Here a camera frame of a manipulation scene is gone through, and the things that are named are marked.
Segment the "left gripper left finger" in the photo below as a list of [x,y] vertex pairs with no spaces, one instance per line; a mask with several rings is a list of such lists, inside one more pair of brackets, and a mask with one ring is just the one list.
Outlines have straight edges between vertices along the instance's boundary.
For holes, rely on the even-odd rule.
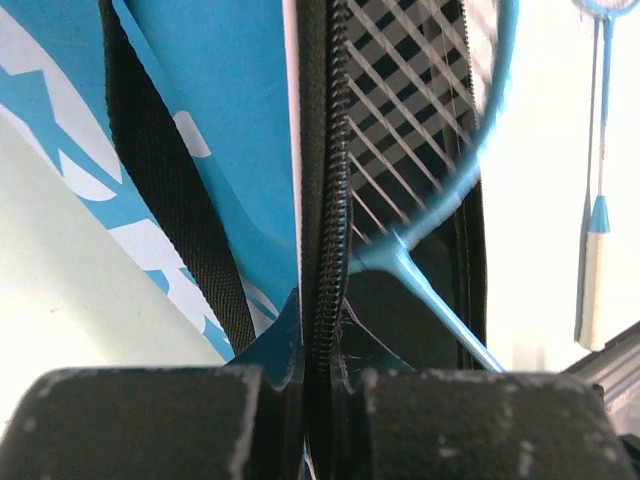
[[300,479],[299,299],[222,367],[40,376],[1,443],[5,479]]

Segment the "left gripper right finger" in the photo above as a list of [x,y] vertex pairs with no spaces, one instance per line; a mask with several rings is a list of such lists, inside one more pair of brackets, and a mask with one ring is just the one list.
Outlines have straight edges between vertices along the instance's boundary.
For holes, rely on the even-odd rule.
[[564,374],[413,371],[344,315],[335,479],[631,479],[595,390]]

